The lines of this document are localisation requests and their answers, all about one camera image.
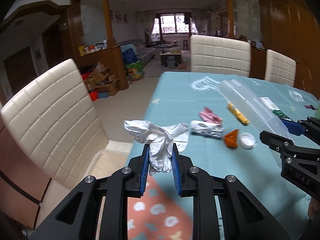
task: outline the stack of plastic cups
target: stack of plastic cups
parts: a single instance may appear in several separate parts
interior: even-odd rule
[[[219,92],[244,115],[258,133],[268,131],[292,140],[291,134],[279,117],[274,115],[255,93],[238,80],[224,80],[219,86]],[[273,150],[271,153],[278,166],[281,167],[280,154]]]

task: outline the blue tablecloth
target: blue tablecloth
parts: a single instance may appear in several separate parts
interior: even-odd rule
[[[311,94],[288,85],[250,79],[236,75],[209,73],[165,72],[156,87],[144,120],[159,126],[190,123],[200,120],[198,112],[205,106],[223,118],[225,133],[239,129],[255,136],[257,146],[247,150],[241,147],[229,149],[223,140],[189,135],[187,148],[182,152],[194,165],[210,175],[224,178],[233,174],[280,222],[291,238],[297,239],[306,228],[310,196],[280,176],[270,150],[259,141],[259,134],[252,125],[242,125],[228,111],[227,100],[216,88],[223,80],[237,79],[247,85],[259,97],[269,97],[294,121],[314,116],[315,111],[304,105],[318,106],[319,101]],[[296,145],[318,146],[304,136],[293,136]],[[129,159],[141,154],[143,145],[134,143]],[[192,198],[180,198],[174,190],[172,173],[153,176],[158,186],[192,218]]]

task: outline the gray couch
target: gray couch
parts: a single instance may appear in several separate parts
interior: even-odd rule
[[[150,60],[152,60],[156,52],[155,48],[146,48],[145,43],[139,39],[121,41],[117,45],[121,46],[121,52],[131,48],[136,54],[137,58],[141,60],[143,68],[150,62]]]

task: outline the dining table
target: dining table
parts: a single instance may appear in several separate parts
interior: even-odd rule
[[[190,124],[199,120],[199,112],[208,107],[223,119],[224,134],[235,129],[255,137],[254,148],[226,147],[223,140],[194,135],[189,132],[188,145],[180,154],[191,158],[193,165],[210,175],[225,178],[236,176],[264,205],[288,232],[298,239],[307,228],[308,205],[311,197],[281,177],[268,146],[259,140],[259,133],[249,123],[243,125],[227,109],[228,101],[219,93],[223,80],[236,79],[258,97],[268,97],[285,115],[295,122],[314,116],[319,101],[310,93],[285,84],[252,79],[237,75],[212,73],[165,72],[159,79],[144,120],[158,126]],[[292,135],[295,145],[319,148],[305,136]],[[144,145],[133,143],[129,159],[141,155]],[[217,203],[220,239],[224,239],[219,202]],[[172,172],[148,176],[142,198],[128,199],[128,239],[192,239],[193,200],[181,198],[175,190]]]

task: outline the doorway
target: doorway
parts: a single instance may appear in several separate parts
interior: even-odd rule
[[[52,24],[42,33],[42,41],[49,68],[65,60],[60,37],[59,21]]]
[[[26,47],[6,58],[4,67],[14,95],[37,77],[30,47]]]

